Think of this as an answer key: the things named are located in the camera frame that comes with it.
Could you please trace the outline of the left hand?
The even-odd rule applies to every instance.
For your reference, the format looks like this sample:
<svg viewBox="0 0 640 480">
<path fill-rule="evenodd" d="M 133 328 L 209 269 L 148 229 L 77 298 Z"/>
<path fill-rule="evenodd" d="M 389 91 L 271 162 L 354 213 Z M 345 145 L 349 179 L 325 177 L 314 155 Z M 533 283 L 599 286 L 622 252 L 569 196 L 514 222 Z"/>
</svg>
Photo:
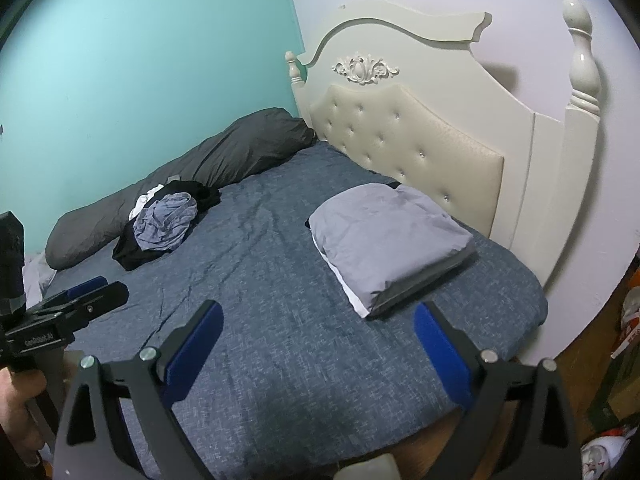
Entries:
<svg viewBox="0 0 640 480">
<path fill-rule="evenodd" d="M 40 463 L 39 452 L 46 442 L 26 403 L 46 388 L 47 379 L 41 370 L 12 372 L 9 367 L 1 370 L 1 427 L 27 467 Z"/>
</svg>

